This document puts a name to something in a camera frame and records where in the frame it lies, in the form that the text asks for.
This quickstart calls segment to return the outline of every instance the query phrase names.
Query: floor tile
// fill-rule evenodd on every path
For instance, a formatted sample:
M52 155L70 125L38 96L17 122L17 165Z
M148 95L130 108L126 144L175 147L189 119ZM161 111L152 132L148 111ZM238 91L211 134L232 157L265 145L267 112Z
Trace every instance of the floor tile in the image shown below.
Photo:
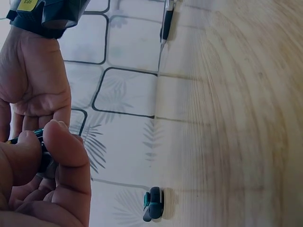
M1 50L6 40L6 37L8 36L10 31L9 20L7 19L0 20L0 31L1 31L0 33L0 50Z
M109 7L109 0L90 0L86 11L98 11L103 12Z
M71 110L70 132L73 134L81 135L84 123L87 118L87 112L81 109Z
M108 33L108 62L117 67L157 71L161 23L112 17Z
M163 19L164 2L152 0L121 0L118 9L128 17L138 17L161 23Z
M5 18L9 12L9 0L2 0L0 7L0 19Z
M109 69L105 72L94 108L153 116L157 77L131 70Z
M82 137L91 160L93 178L136 185L149 185L152 147L144 134L150 119L111 113L105 123L102 113L89 112Z
M100 83L103 69L100 65L65 63L67 77L71 86L71 104L77 108L87 108Z
M105 56L107 20L100 15L83 15L76 27L59 40L66 61L102 63Z
M93 181L90 226L148 227L154 222L143 221L142 188L125 187Z

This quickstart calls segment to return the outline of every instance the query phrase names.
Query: palm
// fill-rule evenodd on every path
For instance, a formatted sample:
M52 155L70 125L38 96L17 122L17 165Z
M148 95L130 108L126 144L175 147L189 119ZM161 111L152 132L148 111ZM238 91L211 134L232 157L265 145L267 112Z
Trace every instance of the palm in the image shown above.
M66 223L64 226L82 227L82 223L69 211L56 204L62 191L56 188L58 180L35 177L30 183L13 187L9 206L12 210L27 214L48 222Z
M58 42L24 32L10 36L1 50L0 139L9 133L9 103L15 136L44 127L52 118L68 125L71 91Z

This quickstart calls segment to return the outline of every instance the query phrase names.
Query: tiled floor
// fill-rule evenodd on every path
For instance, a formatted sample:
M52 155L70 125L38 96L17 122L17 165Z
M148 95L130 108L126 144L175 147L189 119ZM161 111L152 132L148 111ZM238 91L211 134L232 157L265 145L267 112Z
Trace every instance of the tiled floor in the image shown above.
M162 0L91 0L79 24L59 40L72 92L70 130L83 137L91 161L92 227L163 226L142 220L144 191L160 174L154 163L168 160L161 152L168 132L154 122L163 7ZM2 47L7 20L0 20L0 30ZM181 52L173 53L173 62L163 59L166 70L181 64ZM163 80L158 89L171 103L179 79ZM159 117L184 117L166 109Z

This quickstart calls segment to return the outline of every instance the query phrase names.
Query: wooden surface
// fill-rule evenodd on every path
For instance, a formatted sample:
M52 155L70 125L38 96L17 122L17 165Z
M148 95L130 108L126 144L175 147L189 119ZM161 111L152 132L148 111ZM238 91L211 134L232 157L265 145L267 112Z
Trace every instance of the wooden surface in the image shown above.
M161 226L303 226L303 2L177 12L157 93Z

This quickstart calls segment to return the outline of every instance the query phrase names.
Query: black device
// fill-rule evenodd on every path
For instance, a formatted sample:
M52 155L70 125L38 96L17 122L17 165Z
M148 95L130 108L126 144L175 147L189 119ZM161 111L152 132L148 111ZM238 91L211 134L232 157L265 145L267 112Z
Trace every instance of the black device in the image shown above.
M164 210L164 193L160 187L152 187L144 195L143 221L150 222L162 216Z
M61 38L78 24L90 0L13 0L10 24L46 38Z
M41 145L41 151L42 151L41 164L40 164L37 175L39 175L43 178L54 179L55 171L56 171L58 164L53 160L51 154L48 152L48 150L45 147L45 144L43 142L43 129L38 129L38 130L34 131L34 134L39 139L39 142ZM7 144L17 144L18 137L6 141L6 143Z

